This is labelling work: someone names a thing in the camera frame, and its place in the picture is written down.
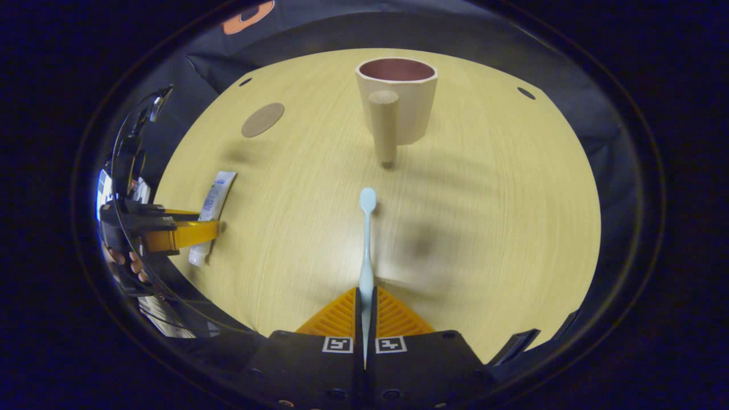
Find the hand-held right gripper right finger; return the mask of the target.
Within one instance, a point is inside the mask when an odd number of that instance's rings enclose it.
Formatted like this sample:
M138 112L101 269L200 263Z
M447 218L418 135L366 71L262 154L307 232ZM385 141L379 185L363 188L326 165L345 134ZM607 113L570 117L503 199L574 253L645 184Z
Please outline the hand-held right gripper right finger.
M435 331L375 288L367 338L367 392L375 409L462 409L495 389L463 335Z

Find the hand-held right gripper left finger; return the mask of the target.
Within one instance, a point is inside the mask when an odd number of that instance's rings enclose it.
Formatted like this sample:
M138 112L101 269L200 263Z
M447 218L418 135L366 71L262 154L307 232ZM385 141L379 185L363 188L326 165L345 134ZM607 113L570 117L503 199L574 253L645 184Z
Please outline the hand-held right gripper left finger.
M352 409L363 369L361 297L345 291L295 331L277 330L244 368L245 384L281 409Z

